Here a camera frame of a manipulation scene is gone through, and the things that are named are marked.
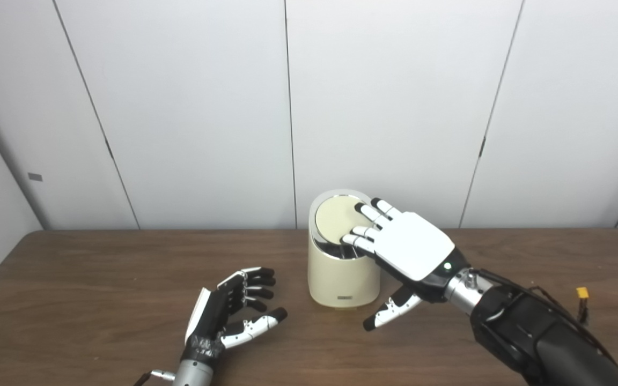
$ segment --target cylindrical container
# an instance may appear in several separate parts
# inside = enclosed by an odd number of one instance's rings
[[[370,257],[340,244],[357,225],[372,223],[354,210],[370,199],[360,191],[340,189],[319,195],[309,210],[309,293],[320,305],[353,308],[380,293],[380,268]]]

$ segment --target cable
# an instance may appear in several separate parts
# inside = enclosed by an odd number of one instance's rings
[[[135,382],[135,384],[133,384],[133,386],[142,386],[145,382],[149,380],[149,377],[150,373],[145,372],[144,374],[142,374],[141,377],[139,377],[139,379],[137,380],[137,382]]]

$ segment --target small gray label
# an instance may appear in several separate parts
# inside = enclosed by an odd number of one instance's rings
[[[42,174],[27,173],[27,178],[32,179],[32,181],[40,181],[40,182],[42,182]]]

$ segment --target white robotic hand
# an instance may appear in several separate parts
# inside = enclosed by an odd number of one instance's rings
[[[371,206],[358,203],[354,209],[373,222],[373,227],[354,227],[342,237],[404,285],[393,293],[374,315],[364,320],[368,331],[394,320],[426,300],[446,301],[449,277],[468,266],[448,235],[416,213],[400,212],[380,198]]]

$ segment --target black forearm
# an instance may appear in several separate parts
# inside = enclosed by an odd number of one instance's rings
[[[590,332],[560,306],[496,278],[503,283],[470,315],[479,344],[531,385],[618,386],[618,366]]]

